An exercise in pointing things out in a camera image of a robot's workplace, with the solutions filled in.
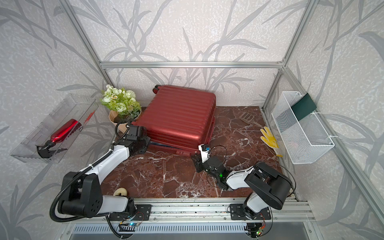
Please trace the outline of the red hard-shell suitcase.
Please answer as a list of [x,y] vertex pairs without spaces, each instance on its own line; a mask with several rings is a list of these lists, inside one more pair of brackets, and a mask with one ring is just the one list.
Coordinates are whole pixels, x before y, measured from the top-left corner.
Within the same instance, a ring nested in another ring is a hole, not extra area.
[[153,147],[190,157],[208,144],[215,125],[216,95],[171,85],[157,85],[155,94],[133,125],[146,128]]

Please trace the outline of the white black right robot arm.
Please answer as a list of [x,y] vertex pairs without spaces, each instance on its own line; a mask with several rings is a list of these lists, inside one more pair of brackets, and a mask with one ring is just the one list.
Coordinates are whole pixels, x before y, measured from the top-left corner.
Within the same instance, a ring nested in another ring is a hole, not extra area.
[[196,171],[206,172],[216,180],[216,187],[223,191],[249,188],[253,192],[241,205],[231,204],[232,220],[256,220],[272,218],[271,209],[281,210],[293,188],[292,181],[266,163],[240,171],[229,171],[222,161],[212,156],[203,159],[192,156]]

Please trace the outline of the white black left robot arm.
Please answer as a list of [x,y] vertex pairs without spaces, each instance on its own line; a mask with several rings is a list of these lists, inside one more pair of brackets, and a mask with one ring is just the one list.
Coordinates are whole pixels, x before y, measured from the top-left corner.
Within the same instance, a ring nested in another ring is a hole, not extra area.
[[103,195],[101,184],[119,164],[132,156],[144,154],[149,144],[146,128],[130,125],[102,157],[78,172],[67,173],[61,191],[50,207],[51,219],[70,222],[110,213],[134,216],[138,210],[132,197],[126,194]]

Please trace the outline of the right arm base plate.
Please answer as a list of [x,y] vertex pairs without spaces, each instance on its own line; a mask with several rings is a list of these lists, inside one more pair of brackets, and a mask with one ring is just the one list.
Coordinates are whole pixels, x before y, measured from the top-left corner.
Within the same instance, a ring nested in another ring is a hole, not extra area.
[[244,204],[230,204],[228,212],[231,214],[231,220],[271,220],[271,211],[269,207],[259,212],[254,212]]

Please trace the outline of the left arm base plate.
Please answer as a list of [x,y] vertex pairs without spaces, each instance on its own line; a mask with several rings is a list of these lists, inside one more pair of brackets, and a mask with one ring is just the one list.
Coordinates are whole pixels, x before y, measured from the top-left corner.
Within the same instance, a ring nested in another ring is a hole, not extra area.
[[135,214],[111,213],[109,219],[111,221],[148,221],[151,215],[152,205],[136,205],[137,212]]

